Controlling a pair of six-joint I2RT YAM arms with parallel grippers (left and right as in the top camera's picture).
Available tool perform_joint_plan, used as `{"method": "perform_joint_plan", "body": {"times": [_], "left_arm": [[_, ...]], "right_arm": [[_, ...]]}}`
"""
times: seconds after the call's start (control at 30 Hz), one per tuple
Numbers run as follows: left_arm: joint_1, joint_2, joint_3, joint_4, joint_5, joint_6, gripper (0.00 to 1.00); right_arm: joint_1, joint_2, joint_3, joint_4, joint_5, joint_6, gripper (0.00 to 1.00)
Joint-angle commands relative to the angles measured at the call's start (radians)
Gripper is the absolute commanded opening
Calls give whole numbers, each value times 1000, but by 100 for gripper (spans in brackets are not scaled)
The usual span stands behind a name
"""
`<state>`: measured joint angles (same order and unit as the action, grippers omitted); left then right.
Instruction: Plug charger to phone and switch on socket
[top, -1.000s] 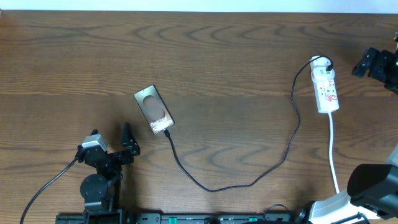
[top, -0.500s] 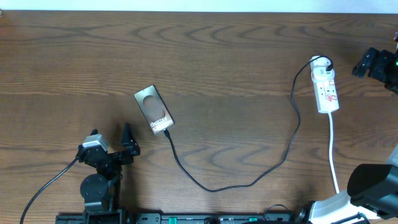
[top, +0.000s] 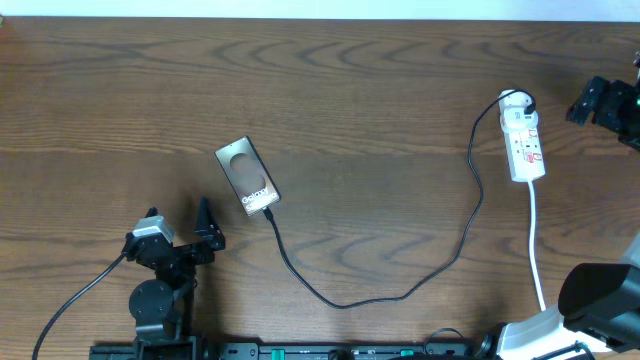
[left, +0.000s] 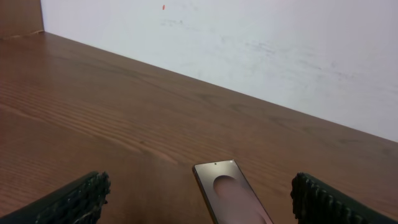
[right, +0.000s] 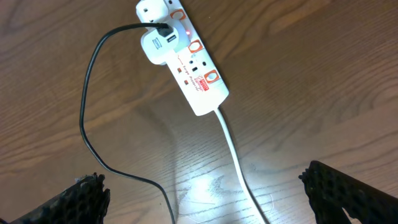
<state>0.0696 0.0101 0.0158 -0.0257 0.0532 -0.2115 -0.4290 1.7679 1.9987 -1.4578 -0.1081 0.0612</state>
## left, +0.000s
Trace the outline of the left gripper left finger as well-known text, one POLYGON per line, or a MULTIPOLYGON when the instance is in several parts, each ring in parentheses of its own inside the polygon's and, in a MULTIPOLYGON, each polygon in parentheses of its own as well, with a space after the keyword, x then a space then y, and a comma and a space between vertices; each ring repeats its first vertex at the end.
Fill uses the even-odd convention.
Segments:
POLYGON ((96 224, 110 185, 107 173, 90 172, 1 217, 1 224, 96 224))

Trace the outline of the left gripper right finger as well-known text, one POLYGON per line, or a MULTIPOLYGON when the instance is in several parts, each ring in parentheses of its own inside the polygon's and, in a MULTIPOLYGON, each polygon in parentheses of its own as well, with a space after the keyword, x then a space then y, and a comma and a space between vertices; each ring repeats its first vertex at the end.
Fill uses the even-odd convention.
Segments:
POLYGON ((304 172, 292 179, 290 196, 298 224, 397 224, 304 172))

